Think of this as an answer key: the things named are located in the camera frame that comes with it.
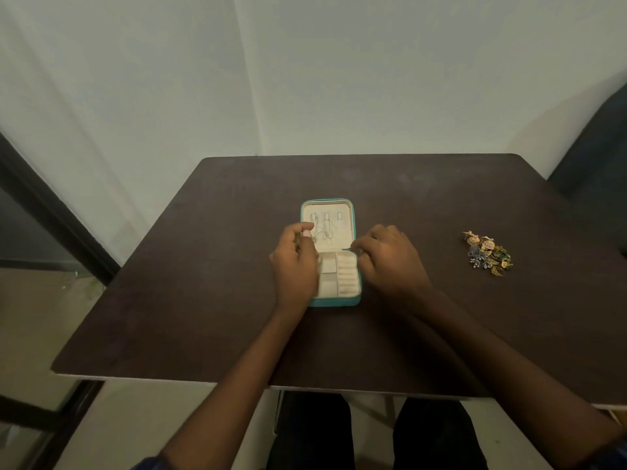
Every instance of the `blue sleeve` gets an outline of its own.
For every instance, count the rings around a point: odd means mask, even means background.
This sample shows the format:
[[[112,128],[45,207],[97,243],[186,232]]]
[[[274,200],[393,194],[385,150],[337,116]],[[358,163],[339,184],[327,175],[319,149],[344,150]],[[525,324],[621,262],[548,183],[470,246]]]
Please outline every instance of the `blue sleeve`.
[[[616,445],[593,457],[584,470],[625,470],[627,469],[627,437]]]
[[[131,468],[131,470],[172,470],[172,467],[161,457],[148,457]]]

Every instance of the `person's right arm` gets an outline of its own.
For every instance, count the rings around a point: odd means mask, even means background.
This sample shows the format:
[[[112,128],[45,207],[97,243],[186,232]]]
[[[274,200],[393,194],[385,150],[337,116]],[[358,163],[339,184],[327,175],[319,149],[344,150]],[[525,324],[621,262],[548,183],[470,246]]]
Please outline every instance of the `person's right arm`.
[[[364,252],[358,263],[365,280],[403,300],[445,339],[553,466],[577,466],[624,435],[614,421],[435,290],[418,252],[395,226],[375,226],[352,248]]]

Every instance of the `finger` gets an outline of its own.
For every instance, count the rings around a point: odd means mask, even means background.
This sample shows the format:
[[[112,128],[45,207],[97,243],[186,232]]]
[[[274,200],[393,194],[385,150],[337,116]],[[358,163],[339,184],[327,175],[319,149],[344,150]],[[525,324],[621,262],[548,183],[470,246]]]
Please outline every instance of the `finger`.
[[[351,249],[362,249],[368,254],[375,254],[380,247],[380,242],[370,236],[361,236],[353,241],[350,245]]]
[[[298,240],[298,246],[300,247],[299,261],[317,264],[318,255],[315,250],[314,242],[312,241],[311,232],[308,230],[303,231],[303,235]]]
[[[388,228],[387,228],[387,229],[388,229],[388,231],[389,231],[389,232],[390,232],[393,236],[396,236],[396,237],[402,237],[402,235],[401,235],[401,234],[402,234],[402,233],[401,233],[401,231],[399,231],[399,230],[398,230],[398,228],[397,228],[396,226],[388,226]]]
[[[367,282],[374,282],[376,271],[369,254],[361,254],[357,258],[357,268],[359,268],[359,272],[361,272]]]
[[[385,241],[392,235],[391,232],[385,226],[377,224],[371,230],[368,231],[368,236],[374,237],[375,239],[379,239],[380,241]]]
[[[289,247],[296,250],[296,238],[304,230],[311,230],[314,228],[313,222],[297,222],[296,224],[290,224],[283,229],[283,234],[278,240],[278,247]]]

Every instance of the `wooden tabletop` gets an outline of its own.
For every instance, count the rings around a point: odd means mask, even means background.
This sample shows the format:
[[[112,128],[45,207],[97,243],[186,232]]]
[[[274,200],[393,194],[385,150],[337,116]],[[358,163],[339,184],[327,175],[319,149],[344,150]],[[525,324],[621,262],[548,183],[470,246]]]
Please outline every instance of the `wooden tabletop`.
[[[358,235],[396,224],[437,287],[573,391],[627,403],[627,261],[576,231],[566,200],[516,155],[207,158],[53,370],[218,381],[271,312],[282,228],[303,201],[338,197],[353,202]],[[470,266],[468,229],[508,249],[506,276]],[[434,332],[367,286],[359,306],[309,309],[270,383],[487,395]]]

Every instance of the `jewelry box compartment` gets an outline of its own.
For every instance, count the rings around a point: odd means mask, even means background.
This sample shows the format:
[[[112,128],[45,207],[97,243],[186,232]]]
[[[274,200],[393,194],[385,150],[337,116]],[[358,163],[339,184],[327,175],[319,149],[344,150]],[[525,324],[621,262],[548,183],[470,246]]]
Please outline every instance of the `jewelry box compartment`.
[[[311,200],[301,207],[302,221],[313,222],[312,239],[319,253],[318,295],[311,306],[356,305],[361,297],[353,204],[347,199]]]

